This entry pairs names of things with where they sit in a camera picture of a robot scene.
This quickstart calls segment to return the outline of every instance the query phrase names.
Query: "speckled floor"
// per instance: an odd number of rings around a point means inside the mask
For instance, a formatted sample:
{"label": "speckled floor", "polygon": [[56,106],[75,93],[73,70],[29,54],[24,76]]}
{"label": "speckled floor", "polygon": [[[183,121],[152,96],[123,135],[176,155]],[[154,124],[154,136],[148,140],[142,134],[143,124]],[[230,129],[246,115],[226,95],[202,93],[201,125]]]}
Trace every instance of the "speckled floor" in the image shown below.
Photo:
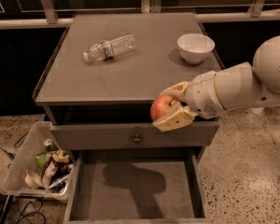
{"label": "speckled floor", "polygon": [[[17,153],[13,144],[43,118],[0,117],[0,147]],[[266,108],[260,115],[238,109],[219,122],[217,135],[199,164],[210,218],[221,224],[280,224],[280,107]],[[0,185],[10,163],[0,150]],[[20,199],[20,208],[28,202]],[[63,223],[65,208],[63,203],[44,202],[41,212],[47,223],[58,224]],[[7,223],[16,223],[18,216],[14,201]],[[30,223],[41,220],[41,216],[31,217]]]}

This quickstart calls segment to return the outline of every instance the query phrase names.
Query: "apple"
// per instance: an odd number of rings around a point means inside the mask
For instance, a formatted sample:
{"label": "apple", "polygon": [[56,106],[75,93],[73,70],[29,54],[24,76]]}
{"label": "apple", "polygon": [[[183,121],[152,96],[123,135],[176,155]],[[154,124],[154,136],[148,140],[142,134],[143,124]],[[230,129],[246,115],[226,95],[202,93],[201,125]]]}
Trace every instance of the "apple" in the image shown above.
{"label": "apple", "polygon": [[177,102],[178,100],[169,94],[157,97],[150,108],[151,119],[155,121],[160,117],[165,116]]}

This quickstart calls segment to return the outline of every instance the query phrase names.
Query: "cabinet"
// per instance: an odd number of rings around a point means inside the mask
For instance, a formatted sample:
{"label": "cabinet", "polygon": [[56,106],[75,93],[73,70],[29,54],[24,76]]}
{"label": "cabinet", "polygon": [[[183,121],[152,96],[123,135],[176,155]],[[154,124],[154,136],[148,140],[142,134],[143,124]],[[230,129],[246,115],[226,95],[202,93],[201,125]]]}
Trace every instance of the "cabinet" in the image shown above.
{"label": "cabinet", "polygon": [[[214,54],[196,66],[178,54],[181,35],[202,32],[192,13],[75,16],[34,94],[52,123],[52,134],[77,167],[65,223],[146,223],[148,218],[207,223],[197,160],[218,122],[197,119],[161,133],[149,117],[162,90],[220,69]],[[135,51],[105,62],[81,61],[92,44],[125,33],[134,34]],[[179,197],[176,203],[170,192]],[[175,205],[181,209],[172,211]]]}

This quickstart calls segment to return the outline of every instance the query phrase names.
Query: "plastic bottle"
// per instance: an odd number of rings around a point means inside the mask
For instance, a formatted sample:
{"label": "plastic bottle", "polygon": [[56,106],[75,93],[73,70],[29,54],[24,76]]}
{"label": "plastic bottle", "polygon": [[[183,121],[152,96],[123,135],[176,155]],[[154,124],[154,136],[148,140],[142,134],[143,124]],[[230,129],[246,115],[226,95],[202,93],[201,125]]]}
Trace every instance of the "plastic bottle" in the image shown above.
{"label": "plastic bottle", "polygon": [[133,34],[126,34],[94,44],[83,53],[86,63],[105,61],[122,53],[134,50],[136,42]]}

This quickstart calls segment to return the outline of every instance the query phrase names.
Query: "drawer knob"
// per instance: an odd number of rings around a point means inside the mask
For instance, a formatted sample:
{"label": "drawer knob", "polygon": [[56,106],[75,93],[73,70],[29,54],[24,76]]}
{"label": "drawer knob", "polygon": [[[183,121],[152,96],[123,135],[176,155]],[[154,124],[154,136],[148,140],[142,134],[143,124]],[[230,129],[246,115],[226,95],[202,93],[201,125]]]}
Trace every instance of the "drawer knob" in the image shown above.
{"label": "drawer knob", "polygon": [[136,134],[134,137],[133,137],[133,142],[136,143],[136,144],[139,144],[141,142],[141,137],[140,135]]}

